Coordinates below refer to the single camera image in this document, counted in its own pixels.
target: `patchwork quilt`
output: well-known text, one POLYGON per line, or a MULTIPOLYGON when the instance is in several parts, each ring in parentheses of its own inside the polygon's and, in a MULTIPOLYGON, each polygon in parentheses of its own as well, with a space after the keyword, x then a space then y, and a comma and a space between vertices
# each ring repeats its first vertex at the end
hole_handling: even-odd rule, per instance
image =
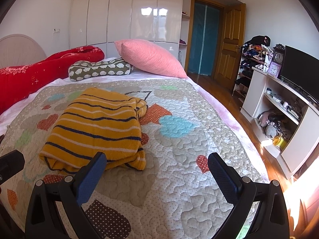
MULTIPOLYGON (((67 175, 50 171, 39 151, 63 110, 89 87, 139 97, 148 104, 140 119, 146 168, 106 170, 82 205, 101 238, 211 238, 232 209, 209 172, 212 152, 241 176, 262 182, 232 130, 184 80, 51 86, 15 118, 0 147, 0 156, 17 149, 26 160, 24 170, 1 185, 0 194, 23 230, 35 182, 53 183, 67 175)), ((76 238, 62 204, 58 208, 69 235, 76 238)), ((245 236, 256 209, 254 204, 238 238, 245 236)))

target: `pillow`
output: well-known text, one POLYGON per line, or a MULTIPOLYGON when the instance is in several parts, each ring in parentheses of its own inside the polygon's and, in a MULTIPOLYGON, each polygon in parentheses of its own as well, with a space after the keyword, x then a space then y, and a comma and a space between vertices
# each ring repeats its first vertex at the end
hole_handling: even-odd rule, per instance
POLYGON ((73 63, 98 62, 103 58, 101 49, 85 46, 53 54, 32 65, 0 69, 0 114, 50 82, 68 77, 68 68, 73 63))
POLYGON ((114 42, 120 56, 131 65, 154 74, 186 78, 180 62, 166 49, 142 39, 114 42))
POLYGON ((132 70, 133 67, 123 58, 116 58, 111 61, 102 60, 97 63, 78 61, 69 67, 69 78, 71 81, 81 81, 96 76, 127 75, 132 70))

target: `red blanket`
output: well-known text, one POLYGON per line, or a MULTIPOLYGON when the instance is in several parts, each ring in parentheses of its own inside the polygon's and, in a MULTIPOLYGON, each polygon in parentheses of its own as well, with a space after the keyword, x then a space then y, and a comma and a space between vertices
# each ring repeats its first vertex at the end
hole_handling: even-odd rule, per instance
POLYGON ((33 65, 0 69, 0 114, 50 82, 68 77, 68 68, 75 62, 102 59, 101 49, 84 46, 53 54, 33 65))

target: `flat screen tv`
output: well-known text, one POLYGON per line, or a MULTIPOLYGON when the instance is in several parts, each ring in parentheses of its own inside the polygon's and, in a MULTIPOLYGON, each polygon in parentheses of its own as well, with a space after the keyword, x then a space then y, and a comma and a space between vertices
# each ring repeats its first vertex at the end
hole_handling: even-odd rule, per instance
POLYGON ((298 49, 286 46, 280 75, 302 88, 319 102, 319 60, 298 49))

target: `white tv cabinet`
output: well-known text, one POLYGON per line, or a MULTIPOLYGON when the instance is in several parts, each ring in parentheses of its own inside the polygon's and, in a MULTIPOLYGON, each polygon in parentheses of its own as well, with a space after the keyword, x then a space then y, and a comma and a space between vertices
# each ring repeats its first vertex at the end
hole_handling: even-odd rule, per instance
POLYGON ((240 112, 251 123, 261 145, 276 158, 286 178, 289 179, 305 163, 319 142, 319 111, 303 95, 281 80, 257 68, 253 69, 253 77, 240 112), (283 110, 280 104, 267 96, 265 93, 267 88, 270 88, 272 92, 280 95, 286 101, 294 102, 296 98, 299 98, 301 104, 305 105, 305 111, 300 120, 295 119, 283 110), (281 110, 291 120, 289 124, 292 127, 295 125, 296 128, 282 151, 272 144, 271 139, 264 135, 257 122, 257 118, 262 112, 274 108, 281 110))

